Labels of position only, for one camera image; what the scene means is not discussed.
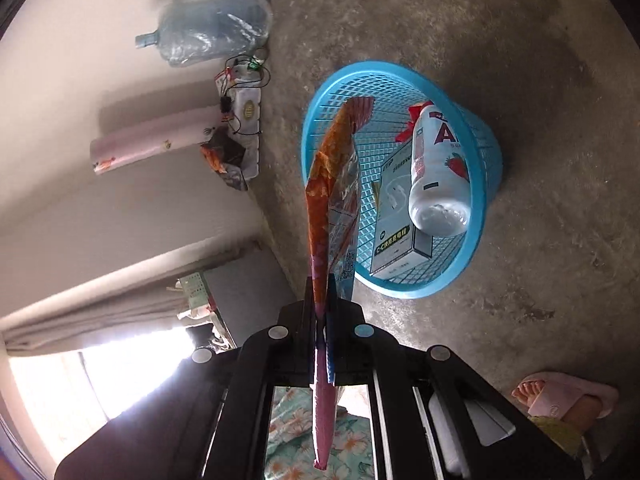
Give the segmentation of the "silver charging cable box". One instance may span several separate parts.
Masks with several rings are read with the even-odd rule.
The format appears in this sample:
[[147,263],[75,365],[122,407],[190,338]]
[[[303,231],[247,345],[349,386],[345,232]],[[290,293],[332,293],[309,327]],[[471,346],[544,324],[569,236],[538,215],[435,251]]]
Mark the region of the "silver charging cable box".
[[381,169],[378,214],[370,274],[390,280],[431,259],[433,239],[418,230],[409,214],[411,143],[401,145]]

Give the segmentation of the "pink snack bag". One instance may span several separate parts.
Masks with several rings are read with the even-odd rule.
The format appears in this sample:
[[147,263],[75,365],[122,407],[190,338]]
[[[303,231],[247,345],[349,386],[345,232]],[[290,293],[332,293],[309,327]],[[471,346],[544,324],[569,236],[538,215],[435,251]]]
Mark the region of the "pink snack bag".
[[317,348],[314,383],[318,415],[334,421],[337,390],[326,374],[324,316],[329,274],[336,281],[338,299],[352,298],[361,207],[360,166],[355,134],[369,122],[372,96],[347,99],[324,134],[314,154],[306,183],[308,245],[314,310],[317,317]]

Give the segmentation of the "white strawberry drink bottle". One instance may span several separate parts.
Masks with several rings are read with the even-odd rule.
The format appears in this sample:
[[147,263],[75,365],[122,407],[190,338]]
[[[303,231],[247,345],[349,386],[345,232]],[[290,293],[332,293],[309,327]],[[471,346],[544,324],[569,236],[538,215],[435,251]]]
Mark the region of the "white strawberry drink bottle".
[[451,122],[433,103],[422,110],[411,140],[409,214],[432,237],[466,232],[471,187],[462,145]]

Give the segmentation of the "grey side cabinet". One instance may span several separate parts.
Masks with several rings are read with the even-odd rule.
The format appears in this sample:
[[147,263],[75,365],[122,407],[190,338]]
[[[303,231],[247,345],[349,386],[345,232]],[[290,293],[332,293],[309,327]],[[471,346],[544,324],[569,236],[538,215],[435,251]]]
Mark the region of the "grey side cabinet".
[[276,324],[281,308],[296,301],[280,263],[268,248],[205,271],[204,281],[237,346]]

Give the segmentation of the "green plastic basket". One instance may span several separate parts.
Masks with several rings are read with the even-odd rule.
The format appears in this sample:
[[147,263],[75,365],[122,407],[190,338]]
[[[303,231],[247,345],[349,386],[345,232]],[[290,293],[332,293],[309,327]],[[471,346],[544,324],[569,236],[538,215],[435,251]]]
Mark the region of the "green plastic basket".
[[209,307],[209,292],[201,272],[183,276],[179,283],[191,310]]

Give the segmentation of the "floral blue quilt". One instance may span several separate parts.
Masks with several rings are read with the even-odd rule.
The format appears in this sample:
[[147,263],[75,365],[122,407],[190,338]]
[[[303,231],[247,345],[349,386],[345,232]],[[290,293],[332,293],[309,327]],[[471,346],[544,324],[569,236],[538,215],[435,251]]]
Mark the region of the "floral blue quilt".
[[273,391],[266,479],[373,479],[370,420],[337,405],[334,421],[318,415],[311,388]]

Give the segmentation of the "grey curtain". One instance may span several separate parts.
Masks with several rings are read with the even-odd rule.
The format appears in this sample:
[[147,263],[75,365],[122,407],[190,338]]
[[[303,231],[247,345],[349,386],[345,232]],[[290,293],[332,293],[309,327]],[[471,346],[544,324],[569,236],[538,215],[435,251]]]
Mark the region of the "grey curtain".
[[208,321],[208,316],[191,318],[188,315],[188,297],[175,286],[179,278],[224,266],[258,248],[259,244],[252,240],[86,306],[2,330],[6,353],[46,356],[103,344],[113,338],[201,325]]

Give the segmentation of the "black orange snack bags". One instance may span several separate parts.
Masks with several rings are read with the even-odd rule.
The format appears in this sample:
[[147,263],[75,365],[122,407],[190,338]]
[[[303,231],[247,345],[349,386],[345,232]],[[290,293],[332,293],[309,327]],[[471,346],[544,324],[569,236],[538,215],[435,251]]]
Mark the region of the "black orange snack bags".
[[216,172],[229,188],[246,191],[247,183],[242,170],[246,148],[228,135],[228,127],[208,128],[209,139],[200,145],[207,165]]

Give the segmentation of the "pink rolled wallpaper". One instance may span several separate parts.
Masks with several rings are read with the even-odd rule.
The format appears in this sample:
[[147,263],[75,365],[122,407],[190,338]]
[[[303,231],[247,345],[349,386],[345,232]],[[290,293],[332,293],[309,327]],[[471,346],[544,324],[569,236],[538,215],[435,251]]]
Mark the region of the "pink rolled wallpaper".
[[95,174],[153,156],[204,144],[221,125],[218,105],[187,110],[140,122],[93,140],[90,162]]

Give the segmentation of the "pink slipper on foot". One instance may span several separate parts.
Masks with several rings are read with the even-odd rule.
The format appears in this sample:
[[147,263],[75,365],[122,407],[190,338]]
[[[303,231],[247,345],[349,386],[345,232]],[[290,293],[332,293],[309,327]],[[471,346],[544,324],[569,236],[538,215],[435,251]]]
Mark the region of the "pink slipper on foot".
[[528,408],[529,416],[561,420],[586,396],[599,401],[598,418],[605,418],[615,408],[620,394],[617,389],[600,382],[559,372],[539,372],[525,377],[514,388],[512,396]]

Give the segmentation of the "blue plastic waste basket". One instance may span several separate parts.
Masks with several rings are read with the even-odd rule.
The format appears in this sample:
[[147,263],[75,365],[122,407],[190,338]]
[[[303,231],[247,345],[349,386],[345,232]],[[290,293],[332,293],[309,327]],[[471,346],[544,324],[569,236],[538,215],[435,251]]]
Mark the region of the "blue plastic waste basket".
[[[361,181],[356,277],[386,296],[432,296],[463,272],[480,244],[502,178],[500,146],[488,125],[426,77],[389,62],[358,62],[329,76],[308,106],[303,174],[309,174],[334,116],[353,96],[374,99],[371,119],[354,136]],[[434,110],[434,135],[458,140],[442,159],[442,170],[470,186],[469,226],[456,236],[423,236],[409,218],[411,143],[398,139],[408,129],[410,106],[422,103]]]

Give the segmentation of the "empty blue water jug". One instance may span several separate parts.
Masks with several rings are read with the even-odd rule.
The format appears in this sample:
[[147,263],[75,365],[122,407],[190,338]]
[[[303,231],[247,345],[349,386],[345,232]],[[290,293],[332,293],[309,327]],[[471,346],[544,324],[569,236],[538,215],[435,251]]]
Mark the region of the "empty blue water jug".
[[267,0],[202,0],[168,6],[154,32],[134,38],[172,67],[232,58],[263,47],[273,13]]

